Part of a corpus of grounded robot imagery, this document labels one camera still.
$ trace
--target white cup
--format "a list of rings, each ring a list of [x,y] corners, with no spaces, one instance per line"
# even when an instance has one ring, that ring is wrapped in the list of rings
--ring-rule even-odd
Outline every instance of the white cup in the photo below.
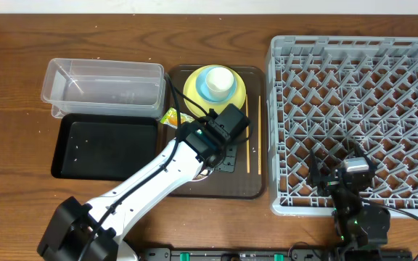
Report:
[[[224,67],[215,67],[206,75],[206,85],[209,93],[217,101],[223,101],[227,98],[233,82],[233,73]]]

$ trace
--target blue bowl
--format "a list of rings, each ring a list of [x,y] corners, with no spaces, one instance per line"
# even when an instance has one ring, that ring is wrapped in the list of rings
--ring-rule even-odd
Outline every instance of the blue bowl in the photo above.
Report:
[[[230,100],[233,95],[235,94],[235,91],[237,90],[237,79],[234,77],[233,85],[230,87],[230,93],[225,99],[217,99],[213,97],[209,92],[209,87],[206,84],[206,77],[208,76],[208,73],[210,70],[215,68],[216,66],[207,67],[205,68],[196,78],[196,91],[197,93],[206,101],[213,102],[213,103],[224,103]]]

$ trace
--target brown tray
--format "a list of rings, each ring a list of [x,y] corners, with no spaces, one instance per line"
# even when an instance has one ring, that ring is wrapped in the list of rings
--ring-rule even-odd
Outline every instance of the brown tray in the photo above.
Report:
[[[185,81],[198,68],[204,65],[179,65],[173,68],[169,75],[172,77],[173,84],[177,89],[183,91]],[[268,175],[266,166],[267,152],[267,128],[266,128],[266,107],[265,103],[265,80],[264,74],[256,67],[230,66],[243,79],[246,85],[248,117],[252,121],[253,135],[249,140],[249,168],[247,172],[247,145],[240,144],[237,148],[237,158],[233,173],[214,171],[209,177],[202,181],[194,181],[180,186],[172,192],[172,196],[190,196],[205,198],[227,198],[227,199],[255,199],[259,197],[266,185],[266,176]],[[261,97],[261,147],[259,146],[259,96]],[[188,110],[184,100],[179,96],[179,104],[182,112],[194,117]],[[173,98],[170,91],[166,96],[166,109],[174,107]],[[175,130],[169,126],[162,129],[163,136],[161,146],[165,146],[175,137]]]

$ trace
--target candy wrapper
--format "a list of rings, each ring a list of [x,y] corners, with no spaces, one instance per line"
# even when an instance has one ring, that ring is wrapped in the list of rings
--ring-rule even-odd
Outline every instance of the candy wrapper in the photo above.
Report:
[[[180,112],[181,123],[185,122],[192,122],[194,120],[193,117]],[[171,126],[172,128],[177,128],[177,111],[174,108],[170,108],[164,115],[164,117],[160,120],[160,123],[166,124]]]

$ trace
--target dish rack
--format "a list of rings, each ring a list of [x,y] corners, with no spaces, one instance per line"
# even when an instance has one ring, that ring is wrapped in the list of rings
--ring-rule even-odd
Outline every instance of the dish rack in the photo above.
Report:
[[[275,214],[331,215],[309,151],[327,173],[359,145],[378,166],[361,196],[418,215],[418,38],[277,36],[266,72]]]

